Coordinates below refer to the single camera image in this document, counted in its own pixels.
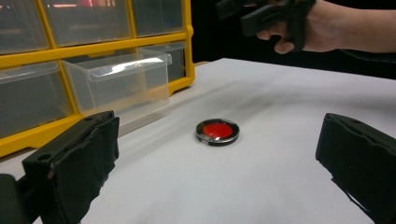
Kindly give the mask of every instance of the black device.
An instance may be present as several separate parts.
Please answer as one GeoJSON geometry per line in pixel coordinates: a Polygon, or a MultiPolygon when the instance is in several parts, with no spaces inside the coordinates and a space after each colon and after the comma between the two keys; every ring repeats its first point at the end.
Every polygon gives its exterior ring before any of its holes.
{"type": "Polygon", "coordinates": [[[305,17],[316,0],[221,0],[216,4],[219,18],[224,20],[241,11],[246,5],[255,4],[258,9],[240,18],[244,36],[253,36],[278,21],[285,21],[293,51],[300,51],[305,44],[305,17]]]}
{"type": "Polygon", "coordinates": [[[316,158],[376,224],[396,224],[396,139],[359,120],[327,114],[316,158]]]}
{"type": "Polygon", "coordinates": [[[0,223],[79,223],[115,167],[119,124],[112,111],[89,116],[24,159],[18,181],[0,175],[0,223]]]}

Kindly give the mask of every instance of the yellow storage cabinet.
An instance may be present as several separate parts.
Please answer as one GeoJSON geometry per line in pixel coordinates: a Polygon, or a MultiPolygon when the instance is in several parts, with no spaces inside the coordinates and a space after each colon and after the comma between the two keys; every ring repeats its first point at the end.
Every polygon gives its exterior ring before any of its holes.
{"type": "Polygon", "coordinates": [[[42,147],[83,118],[62,63],[69,58],[161,50],[179,64],[168,67],[177,72],[169,95],[194,81],[190,0],[0,4],[0,157],[42,147]]]}

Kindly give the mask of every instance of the plastic drawer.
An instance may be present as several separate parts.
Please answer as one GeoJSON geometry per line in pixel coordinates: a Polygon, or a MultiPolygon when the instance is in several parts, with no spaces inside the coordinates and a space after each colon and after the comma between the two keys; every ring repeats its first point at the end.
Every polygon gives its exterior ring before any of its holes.
{"type": "Polygon", "coordinates": [[[70,114],[56,62],[0,70],[0,138],[70,114]]]}
{"type": "Polygon", "coordinates": [[[0,0],[0,54],[48,47],[34,1],[0,0]]]}
{"type": "Polygon", "coordinates": [[[168,53],[172,56],[172,63],[168,65],[168,81],[175,81],[185,76],[185,60],[184,60],[184,49],[186,48],[186,43],[175,42],[165,45],[156,45],[142,47],[141,49],[149,49],[154,51],[159,51],[163,53],[168,53]]]}
{"type": "Polygon", "coordinates": [[[126,39],[131,36],[125,1],[41,0],[57,46],[126,39]]]}
{"type": "Polygon", "coordinates": [[[142,52],[81,56],[63,64],[81,114],[113,110],[124,129],[168,103],[166,66],[170,62],[168,54],[142,52]]]}
{"type": "Polygon", "coordinates": [[[138,37],[183,31],[181,0],[132,0],[138,37]]]}

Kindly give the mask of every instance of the finger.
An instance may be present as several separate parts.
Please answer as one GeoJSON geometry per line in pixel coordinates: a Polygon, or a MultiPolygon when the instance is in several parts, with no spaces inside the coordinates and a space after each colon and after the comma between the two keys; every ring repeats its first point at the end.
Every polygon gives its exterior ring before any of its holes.
{"type": "Polygon", "coordinates": [[[261,40],[269,40],[271,38],[271,34],[268,30],[264,30],[257,33],[257,37],[261,40]]]}
{"type": "Polygon", "coordinates": [[[274,50],[276,53],[279,54],[286,54],[291,52],[294,49],[294,44],[285,40],[285,39],[280,39],[274,46],[274,50]]]}

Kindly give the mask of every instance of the dark background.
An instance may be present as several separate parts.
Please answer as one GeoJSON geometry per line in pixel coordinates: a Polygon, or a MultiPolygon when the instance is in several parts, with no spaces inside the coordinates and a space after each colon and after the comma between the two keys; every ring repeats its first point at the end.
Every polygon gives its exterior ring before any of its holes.
{"type": "MultiPolygon", "coordinates": [[[[220,21],[216,14],[217,2],[218,0],[191,0],[194,29],[192,59],[195,63],[232,58],[396,79],[396,63],[368,62],[351,57],[341,50],[325,53],[302,51],[286,55],[277,54],[273,50],[277,38],[262,41],[255,36],[242,35],[239,18],[247,11],[220,21]]],[[[329,2],[356,8],[396,8],[396,1],[392,0],[331,0],[329,2]]]]}

